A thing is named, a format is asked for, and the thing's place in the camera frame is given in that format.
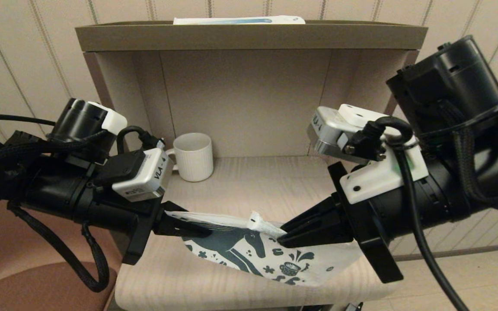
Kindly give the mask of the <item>white horse print pouch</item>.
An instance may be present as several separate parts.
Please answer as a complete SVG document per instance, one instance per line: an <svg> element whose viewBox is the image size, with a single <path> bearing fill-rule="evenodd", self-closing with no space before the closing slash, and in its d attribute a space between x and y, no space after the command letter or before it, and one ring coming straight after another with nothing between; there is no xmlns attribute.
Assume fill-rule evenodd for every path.
<svg viewBox="0 0 498 311"><path fill-rule="evenodd" d="M363 256L356 242L285 248L278 238L248 229L249 218L187 211L167 215L212 231L206 238L182 239L196 256L287 285L318 287Z"/></svg>

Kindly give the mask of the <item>white ribbed ceramic mug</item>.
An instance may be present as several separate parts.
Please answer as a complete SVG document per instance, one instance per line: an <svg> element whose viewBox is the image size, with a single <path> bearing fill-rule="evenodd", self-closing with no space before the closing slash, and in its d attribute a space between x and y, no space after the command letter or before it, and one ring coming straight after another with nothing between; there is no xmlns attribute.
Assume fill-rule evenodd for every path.
<svg viewBox="0 0 498 311"><path fill-rule="evenodd" d="M213 143L206 134L186 133L178 136L166 154L173 157L173 169L187 182L204 181L213 174Z"/></svg>

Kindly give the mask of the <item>pink chair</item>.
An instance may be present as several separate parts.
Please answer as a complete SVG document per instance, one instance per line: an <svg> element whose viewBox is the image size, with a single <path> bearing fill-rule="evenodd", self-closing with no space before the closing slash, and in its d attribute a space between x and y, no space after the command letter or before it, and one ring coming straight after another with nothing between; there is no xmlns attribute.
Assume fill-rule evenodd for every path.
<svg viewBox="0 0 498 311"><path fill-rule="evenodd" d="M122 262L108 230L93 228L109 264L109 286L89 290L64 259L0 202L0 311L104 311Z"/></svg>

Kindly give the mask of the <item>beige wooden desk shelf unit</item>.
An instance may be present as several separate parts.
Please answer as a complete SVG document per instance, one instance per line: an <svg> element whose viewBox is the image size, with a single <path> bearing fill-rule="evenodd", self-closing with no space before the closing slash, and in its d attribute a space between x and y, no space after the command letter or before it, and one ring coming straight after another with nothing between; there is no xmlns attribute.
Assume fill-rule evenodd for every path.
<svg viewBox="0 0 498 311"><path fill-rule="evenodd" d="M354 20L285 25L172 25L138 21L78 26L99 100L168 145L191 132L213 141L214 173L174 173L165 195L189 211L288 221L334 191L307 127L319 106L395 109L386 80L414 63L427 27ZM197 311L345 305L375 301L383 284L364 257L318 288L281 285L152 235L123 264L115 297L127 311Z"/></svg>

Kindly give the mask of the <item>white blue toothbrush box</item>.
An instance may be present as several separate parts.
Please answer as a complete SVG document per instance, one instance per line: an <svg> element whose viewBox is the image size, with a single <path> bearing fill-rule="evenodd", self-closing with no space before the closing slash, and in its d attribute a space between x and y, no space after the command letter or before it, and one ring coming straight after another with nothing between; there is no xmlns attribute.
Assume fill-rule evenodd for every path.
<svg viewBox="0 0 498 311"><path fill-rule="evenodd" d="M173 25L306 24L301 16L252 16L245 18L174 18Z"/></svg>

